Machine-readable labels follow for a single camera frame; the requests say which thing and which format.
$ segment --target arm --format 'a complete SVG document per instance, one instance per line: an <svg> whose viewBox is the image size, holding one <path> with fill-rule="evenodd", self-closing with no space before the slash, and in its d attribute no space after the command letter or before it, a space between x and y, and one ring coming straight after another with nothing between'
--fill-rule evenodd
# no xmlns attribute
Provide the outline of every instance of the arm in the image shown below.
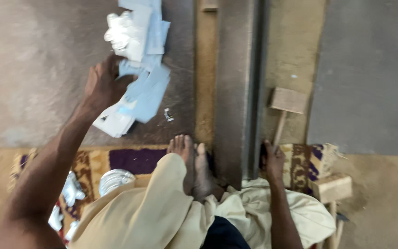
<svg viewBox="0 0 398 249"><path fill-rule="evenodd" d="M127 75L114 80L121 59L112 54L90 68L80 105L19 178L0 224L0 249L65 248L48 219L91 124L103 110L119 101L135 79Z"/></svg>
<svg viewBox="0 0 398 249"><path fill-rule="evenodd" d="M271 248L303 249L282 180L285 155L280 149L274 152L267 140L264 145L267 150L267 180L271 189Z"/></svg>

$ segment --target metal bar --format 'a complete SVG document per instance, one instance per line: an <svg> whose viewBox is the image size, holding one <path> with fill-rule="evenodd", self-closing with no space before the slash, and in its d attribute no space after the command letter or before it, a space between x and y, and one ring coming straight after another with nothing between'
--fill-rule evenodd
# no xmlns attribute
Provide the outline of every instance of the metal bar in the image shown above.
<svg viewBox="0 0 398 249"><path fill-rule="evenodd" d="M268 0L220 0L214 164L224 184L257 178Z"/></svg>

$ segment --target beige cloth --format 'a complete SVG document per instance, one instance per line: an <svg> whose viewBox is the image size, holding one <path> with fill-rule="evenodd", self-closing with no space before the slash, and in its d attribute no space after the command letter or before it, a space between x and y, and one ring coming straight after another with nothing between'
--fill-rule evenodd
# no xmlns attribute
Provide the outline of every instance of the beige cloth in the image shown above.
<svg viewBox="0 0 398 249"><path fill-rule="evenodd" d="M235 225L252 249L271 248L266 180L244 182L242 191L229 187L220 202L211 195L202 205L184 194L185 174L180 156L164 156L147 187L127 184L87 206L69 247L198 249L218 215ZM304 247L335 231L333 218L316 199L288 190L287 199Z"/></svg>

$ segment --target wooden mallet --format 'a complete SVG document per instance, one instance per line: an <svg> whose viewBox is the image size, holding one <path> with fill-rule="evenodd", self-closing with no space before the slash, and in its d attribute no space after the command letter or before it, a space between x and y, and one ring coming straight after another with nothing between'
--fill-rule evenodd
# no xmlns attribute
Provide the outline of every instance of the wooden mallet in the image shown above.
<svg viewBox="0 0 398 249"><path fill-rule="evenodd" d="M303 114L305 112L306 106L306 94L280 87L276 87L274 89L273 97L269 107L281 110L281 114L276 134L274 135L273 151L276 151L277 146L279 145L280 136L282 135L282 130L284 129L285 120L287 118L287 112Z"/></svg>

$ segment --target bare foot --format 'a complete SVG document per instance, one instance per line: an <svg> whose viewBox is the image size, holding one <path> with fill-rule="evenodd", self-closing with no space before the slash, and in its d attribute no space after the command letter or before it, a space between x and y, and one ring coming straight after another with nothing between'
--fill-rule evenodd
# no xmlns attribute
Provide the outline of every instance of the bare foot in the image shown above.
<svg viewBox="0 0 398 249"><path fill-rule="evenodd" d="M186 195L191 195L195 178L193 140L189 135L175 136L174 139L170 140L170 145L167 149L167 154L169 153L176 153L184 160L185 167L187 167L187 174L184 178L184 192Z"/></svg>
<svg viewBox="0 0 398 249"><path fill-rule="evenodd" d="M208 167L205 144L199 144L196 152L196 179L195 186L193 188L193 197L195 197L195 200L201 203L204 202L208 195L214 195L217 200L220 200L225 190L216 183L216 180L213 177L210 168Z"/></svg>

